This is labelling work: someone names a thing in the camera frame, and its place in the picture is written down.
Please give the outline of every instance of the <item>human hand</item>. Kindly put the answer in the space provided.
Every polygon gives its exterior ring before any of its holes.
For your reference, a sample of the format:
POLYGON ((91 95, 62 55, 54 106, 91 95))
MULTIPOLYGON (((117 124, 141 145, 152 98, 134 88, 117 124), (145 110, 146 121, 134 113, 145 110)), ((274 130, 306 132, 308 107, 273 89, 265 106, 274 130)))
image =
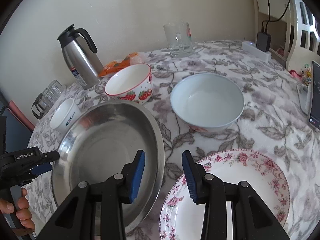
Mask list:
MULTIPOLYGON (((21 220, 21 224, 28 229, 27 234, 31 234, 33 231, 35 231, 35 224, 31 220, 32 215, 30 210, 28 210, 30 205, 28 200, 25 198, 26 195, 27 190, 25 188, 22 188, 22 197, 18 200, 18 207, 20 208, 20 210, 16 212, 16 216, 19 220, 21 220)), ((11 214, 14 211, 14 206, 12 203, 0 199, 0 210, 4 214, 11 214)))

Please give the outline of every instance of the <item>floral tablecloth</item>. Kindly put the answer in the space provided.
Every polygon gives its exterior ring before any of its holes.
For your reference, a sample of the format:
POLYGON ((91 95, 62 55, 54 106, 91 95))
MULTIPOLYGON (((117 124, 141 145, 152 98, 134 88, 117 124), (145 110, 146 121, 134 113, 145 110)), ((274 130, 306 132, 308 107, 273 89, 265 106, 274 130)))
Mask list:
MULTIPOLYGON (((156 118, 165 146, 164 181, 159 197, 147 218, 128 239, 158 240, 162 203, 182 174, 181 153, 190 150, 195 160, 232 148, 259 151, 283 170, 290 188, 290 211, 285 230, 291 239, 306 239, 320 219, 320 138, 306 123, 297 94, 297 81, 276 61, 262 62, 241 50, 240 41, 207 41, 195 44, 195 53, 172 58, 168 49, 149 53, 153 95, 144 105, 156 118), (170 93, 184 77, 197 73, 227 76, 243 91, 245 107, 240 119, 222 132, 199 133, 189 129, 174 114, 170 93)), ((81 112, 108 101, 104 86, 109 77, 89 90, 77 83, 69 86, 60 101, 74 98, 81 112)), ((58 148, 62 135, 49 127, 59 103, 38 122, 29 147, 42 152, 58 148)), ((26 186, 31 208, 46 222, 56 210, 51 173, 26 186)))

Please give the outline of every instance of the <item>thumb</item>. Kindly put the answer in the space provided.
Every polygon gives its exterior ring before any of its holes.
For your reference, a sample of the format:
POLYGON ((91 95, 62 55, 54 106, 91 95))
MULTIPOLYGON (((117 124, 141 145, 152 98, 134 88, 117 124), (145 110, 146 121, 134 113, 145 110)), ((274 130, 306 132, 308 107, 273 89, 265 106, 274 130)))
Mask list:
POLYGON ((4 214, 11 214, 14 211, 14 206, 0 198, 0 210, 4 214))

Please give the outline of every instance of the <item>phone screen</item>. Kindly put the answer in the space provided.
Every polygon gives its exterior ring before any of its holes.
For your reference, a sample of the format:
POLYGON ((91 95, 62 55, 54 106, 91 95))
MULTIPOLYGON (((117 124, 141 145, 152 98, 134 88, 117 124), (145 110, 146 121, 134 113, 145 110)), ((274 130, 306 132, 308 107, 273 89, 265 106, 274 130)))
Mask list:
POLYGON ((312 93, 312 105, 310 111, 309 122, 320 129, 320 65, 316 62, 312 62, 313 68, 313 93, 312 93))

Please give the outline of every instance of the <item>metal tray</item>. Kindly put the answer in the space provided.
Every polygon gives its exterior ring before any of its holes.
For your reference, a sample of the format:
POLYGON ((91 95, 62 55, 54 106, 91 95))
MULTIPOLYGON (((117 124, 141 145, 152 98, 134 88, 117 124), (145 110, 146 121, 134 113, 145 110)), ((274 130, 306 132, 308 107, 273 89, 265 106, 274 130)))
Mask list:
MULTIPOLYGON (((143 106, 116 100, 84 113, 68 130, 59 145, 60 160, 52 169, 52 191, 60 205, 80 182, 105 181, 132 162, 137 150, 146 154, 138 197, 123 204, 126 233, 148 215, 164 174, 164 143, 159 126, 143 106)), ((97 204, 95 235, 100 235, 100 206, 97 204)))

